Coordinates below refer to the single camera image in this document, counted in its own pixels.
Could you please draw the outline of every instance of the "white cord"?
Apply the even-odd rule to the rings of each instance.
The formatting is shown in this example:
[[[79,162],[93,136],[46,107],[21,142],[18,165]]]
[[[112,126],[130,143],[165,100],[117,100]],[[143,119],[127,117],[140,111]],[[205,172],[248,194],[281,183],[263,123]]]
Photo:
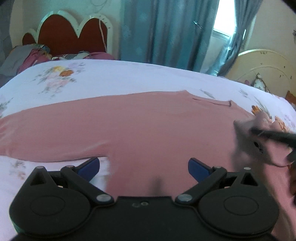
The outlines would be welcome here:
[[[101,36],[102,36],[102,39],[103,39],[103,44],[104,44],[104,47],[105,47],[105,52],[107,53],[107,46],[106,46],[106,43],[105,43],[105,38],[104,38],[104,33],[103,33],[103,30],[102,30],[101,22],[102,21],[99,19],[99,27],[100,27],[100,31],[101,31]]]

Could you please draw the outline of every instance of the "curtain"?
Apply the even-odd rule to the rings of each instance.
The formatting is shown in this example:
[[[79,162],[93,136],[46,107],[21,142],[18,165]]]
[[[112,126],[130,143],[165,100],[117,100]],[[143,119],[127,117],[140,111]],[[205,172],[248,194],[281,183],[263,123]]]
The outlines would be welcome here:
[[[262,0],[234,0],[236,31],[219,53],[207,74],[225,76],[235,62],[242,45],[245,29],[257,14]]]
[[[219,0],[124,0],[120,59],[200,71]]]
[[[9,26],[13,3],[14,0],[5,0],[0,5],[0,66],[12,49]]]

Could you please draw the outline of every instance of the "headboard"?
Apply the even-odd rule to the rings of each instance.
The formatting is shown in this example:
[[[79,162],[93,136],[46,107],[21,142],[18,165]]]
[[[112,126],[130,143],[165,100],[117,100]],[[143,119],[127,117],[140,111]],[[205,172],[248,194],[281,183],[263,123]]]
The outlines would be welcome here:
[[[291,63],[272,50],[253,49],[238,55],[226,78],[244,83],[252,83],[257,73],[272,94],[285,97],[287,91],[296,95],[296,73]]]
[[[102,14],[92,14],[78,24],[66,11],[51,11],[40,22],[37,31],[29,29],[23,45],[45,44],[53,56],[79,51],[112,54],[113,27]]]

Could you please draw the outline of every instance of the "pink shirt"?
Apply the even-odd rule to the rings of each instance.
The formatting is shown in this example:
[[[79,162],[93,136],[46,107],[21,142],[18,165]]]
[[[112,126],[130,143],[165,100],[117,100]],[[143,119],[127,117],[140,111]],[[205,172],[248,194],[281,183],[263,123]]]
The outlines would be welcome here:
[[[228,171],[243,168],[233,159],[233,122],[249,118],[253,115],[232,101],[187,91],[81,99],[0,119],[0,155],[47,162],[107,156],[112,196],[175,197],[196,184],[187,169],[191,157]],[[272,184],[288,189],[283,182]]]

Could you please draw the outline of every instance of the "yellow flower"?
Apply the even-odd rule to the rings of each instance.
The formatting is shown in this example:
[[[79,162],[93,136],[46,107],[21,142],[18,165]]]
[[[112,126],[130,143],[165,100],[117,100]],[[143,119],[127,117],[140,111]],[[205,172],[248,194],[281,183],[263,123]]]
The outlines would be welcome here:
[[[52,68],[53,72],[62,72],[65,68],[62,66],[55,66]]]

